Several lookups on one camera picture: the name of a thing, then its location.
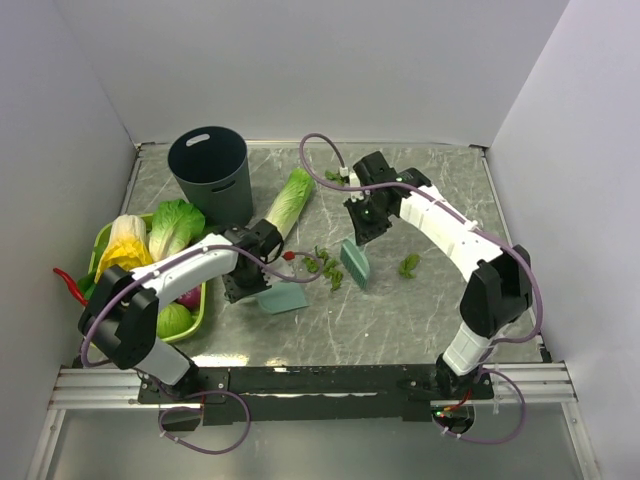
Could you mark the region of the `teal dustpan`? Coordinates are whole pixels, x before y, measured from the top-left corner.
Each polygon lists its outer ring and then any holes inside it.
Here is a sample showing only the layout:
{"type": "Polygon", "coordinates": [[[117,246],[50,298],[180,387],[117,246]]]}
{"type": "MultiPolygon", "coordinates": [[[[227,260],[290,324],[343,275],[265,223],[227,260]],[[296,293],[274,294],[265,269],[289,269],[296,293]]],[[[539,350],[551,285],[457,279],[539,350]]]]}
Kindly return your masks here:
{"type": "Polygon", "coordinates": [[[274,315],[309,306],[300,284],[285,282],[269,272],[265,274],[265,280],[269,289],[255,295],[264,312],[274,315]]]}

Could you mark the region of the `teal hand brush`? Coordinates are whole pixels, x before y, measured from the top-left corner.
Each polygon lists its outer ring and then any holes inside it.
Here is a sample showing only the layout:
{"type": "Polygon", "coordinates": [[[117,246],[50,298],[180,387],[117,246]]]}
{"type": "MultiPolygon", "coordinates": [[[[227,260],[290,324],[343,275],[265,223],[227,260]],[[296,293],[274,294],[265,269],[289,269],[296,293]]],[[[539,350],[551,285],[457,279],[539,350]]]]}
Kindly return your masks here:
{"type": "Polygon", "coordinates": [[[365,290],[370,278],[370,265],[365,252],[354,239],[346,238],[341,243],[340,261],[354,282],[365,290]]]}

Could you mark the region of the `long green napa cabbage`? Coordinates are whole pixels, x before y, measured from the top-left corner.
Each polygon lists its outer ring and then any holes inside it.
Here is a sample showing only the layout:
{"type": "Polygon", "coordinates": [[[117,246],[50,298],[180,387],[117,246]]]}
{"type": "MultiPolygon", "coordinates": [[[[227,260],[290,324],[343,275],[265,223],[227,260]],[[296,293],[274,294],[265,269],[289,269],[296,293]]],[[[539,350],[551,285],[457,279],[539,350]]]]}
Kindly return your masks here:
{"type": "Polygon", "coordinates": [[[311,175],[295,168],[273,201],[265,220],[271,223],[285,240],[298,221],[314,187],[311,175]]]}

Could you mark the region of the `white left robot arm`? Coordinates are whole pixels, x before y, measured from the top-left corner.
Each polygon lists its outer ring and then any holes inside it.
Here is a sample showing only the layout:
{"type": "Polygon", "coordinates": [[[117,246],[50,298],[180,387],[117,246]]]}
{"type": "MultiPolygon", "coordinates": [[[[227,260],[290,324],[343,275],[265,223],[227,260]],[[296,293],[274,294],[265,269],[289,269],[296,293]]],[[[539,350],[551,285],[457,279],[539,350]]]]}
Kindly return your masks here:
{"type": "Polygon", "coordinates": [[[266,220],[250,229],[231,227],[162,261],[127,272],[107,269],[79,320],[84,335],[81,359],[96,346],[120,369],[135,368],[162,382],[176,402],[192,398],[198,387],[197,367],[177,348],[157,336],[159,312],[178,297],[220,277],[225,297],[235,303],[270,288],[264,261],[282,252],[283,239],[266,220]]]}

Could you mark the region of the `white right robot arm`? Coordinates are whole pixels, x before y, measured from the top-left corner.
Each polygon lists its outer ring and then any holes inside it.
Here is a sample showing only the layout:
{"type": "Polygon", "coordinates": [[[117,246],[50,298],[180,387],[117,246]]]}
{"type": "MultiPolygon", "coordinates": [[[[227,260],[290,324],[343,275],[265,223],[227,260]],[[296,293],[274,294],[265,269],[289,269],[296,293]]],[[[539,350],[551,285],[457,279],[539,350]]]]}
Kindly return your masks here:
{"type": "Polygon", "coordinates": [[[342,166],[339,174],[350,187],[382,186],[352,192],[344,202],[358,246],[384,234],[394,215],[424,234],[465,280],[461,325],[437,358],[434,377],[444,396],[459,398],[471,387],[492,342],[531,307],[531,281],[516,259],[481,237],[476,224],[451,207],[419,170],[398,172],[374,152],[351,169],[342,166]]]}

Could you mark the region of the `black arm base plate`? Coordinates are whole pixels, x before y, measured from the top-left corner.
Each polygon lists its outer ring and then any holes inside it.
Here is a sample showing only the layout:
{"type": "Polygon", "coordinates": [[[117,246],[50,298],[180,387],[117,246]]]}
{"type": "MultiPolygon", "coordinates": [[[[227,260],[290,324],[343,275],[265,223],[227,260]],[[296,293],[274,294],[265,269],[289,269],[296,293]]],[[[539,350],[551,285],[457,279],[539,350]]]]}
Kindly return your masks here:
{"type": "Polygon", "coordinates": [[[202,367],[184,387],[141,385],[142,405],[201,407],[205,426],[255,422],[400,418],[429,422],[435,406],[466,393],[491,400],[489,376],[450,380],[434,364],[202,367]]]}

